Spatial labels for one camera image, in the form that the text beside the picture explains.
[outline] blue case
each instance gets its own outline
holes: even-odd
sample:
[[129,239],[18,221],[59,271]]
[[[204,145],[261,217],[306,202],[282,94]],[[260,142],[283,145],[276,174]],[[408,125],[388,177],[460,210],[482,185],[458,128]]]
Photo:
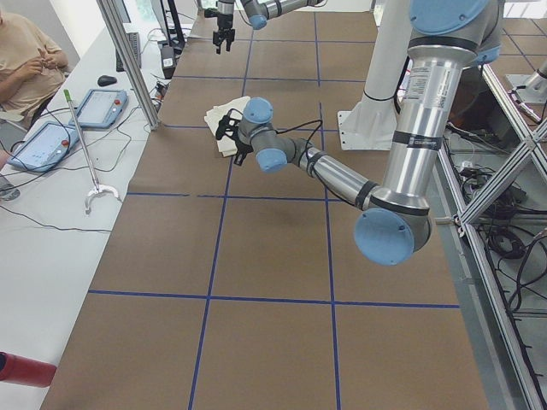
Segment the blue case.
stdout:
[[19,146],[8,164],[25,171],[44,173],[57,165],[78,141],[74,127],[48,121]]
[[124,90],[89,90],[76,109],[79,126],[82,128],[107,129],[118,119],[127,105]]

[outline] white table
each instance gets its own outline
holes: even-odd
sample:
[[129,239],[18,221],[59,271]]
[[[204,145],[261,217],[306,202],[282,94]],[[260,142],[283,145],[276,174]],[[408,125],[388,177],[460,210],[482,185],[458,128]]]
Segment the white table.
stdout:
[[[147,32],[141,32],[141,48],[146,44],[146,35]],[[146,45],[142,63],[144,80],[151,90],[156,83],[152,74],[162,77],[156,42]],[[117,84],[106,88],[124,89],[129,96],[125,112],[116,122],[119,124],[138,106],[138,101],[126,74],[115,71],[115,49],[106,30],[70,74],[49,109],[67,107],[62,94],[65,88],[78,103],[89,89],[98,88],[97,78],[103,74],[118,79]],[[57,118],[66,124],[70,113],[63,112]],[[53,119],[45,116],[33,129],[46,120]],[[121,130],[131,135],[132,141],[114,171],[99,172],[98,176],[101,183],[117,188],[123,199],[150,129],[138,108]],[[89,150],[96,167],[109,169],[128,138],[116,131],[104,137],[105,134],[86,132],[85,137],[91,144]],[[63,161],[61,167],[85,164],[83,152],[79,151]],[[3,169],[5,175],[17,171],[11,166]],[[8,178],[18,185],[34,175],[21,173]],[[92,186],[87,168],[55,170],[21,187],[21,196],[15,201],[0,204],[47,225],[111,230],[121,204],[111,195],[96,198],[91,203],[91,215],[86,216],[84,200]],[[57,365],[109,234],[46,229],[3,209],[0,209],[0,226],[0,351]],[[0,408],[36,410],[46,392],[47,389],[0,383]]]

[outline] blue joint cap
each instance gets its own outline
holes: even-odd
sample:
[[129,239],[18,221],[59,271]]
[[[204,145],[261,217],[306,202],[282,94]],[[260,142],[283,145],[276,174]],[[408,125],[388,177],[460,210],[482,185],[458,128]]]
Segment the blue joint cap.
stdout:
[[414,253],[414,235],[399,215],[383,208],[370,208],[357,220],[353,232],[357,248],[372,262],[393,266]]
[[412,0],[410,23],[418,32],[442,36],[473,21],[489,0]]
[[479,55],[475,58],[472,65],[480,66],[481,64],[488,64],[489,62],[497,60],[501,50],[502,46],[498,45],[497,47],[488,50],[479,51]]
[[281,149],[266,148],[256,153],[256,161],[265,173],[276,173],[287,165],[287,155]]
[[254,30],[260,30],[266,26],[268,20],[265,15],[252,15],[249,17],[249,23],[253,26]]
[[267,124],[274,117],[274,107],[264,98],[251,98],[243,110],[243,117],[253,124]]

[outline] red cylinder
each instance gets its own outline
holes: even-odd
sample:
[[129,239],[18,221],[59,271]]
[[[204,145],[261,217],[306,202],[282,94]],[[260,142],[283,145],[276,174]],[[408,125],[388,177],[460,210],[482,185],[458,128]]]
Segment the red cylinder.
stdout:
[[0,352],[0,381],[47,387],[51,384],[56,370],[57,367],[50,363]]

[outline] beige shirt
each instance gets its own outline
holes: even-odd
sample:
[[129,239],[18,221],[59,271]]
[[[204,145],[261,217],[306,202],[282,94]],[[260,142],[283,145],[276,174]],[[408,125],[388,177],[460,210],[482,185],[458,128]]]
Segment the beige shirt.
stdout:
[[[0,81],[4,81],[14,70],[28,60],[39,57],[38,49],[49,53],[61,48],[34,23],[12,13],[2,13],[0,25]],[[21,88],[2,107],[25,116],[24,124],[30,120],[36,108],[45,99],[53,96],[65,79],[59,69],[44,68],[41,74],[25,81]]]

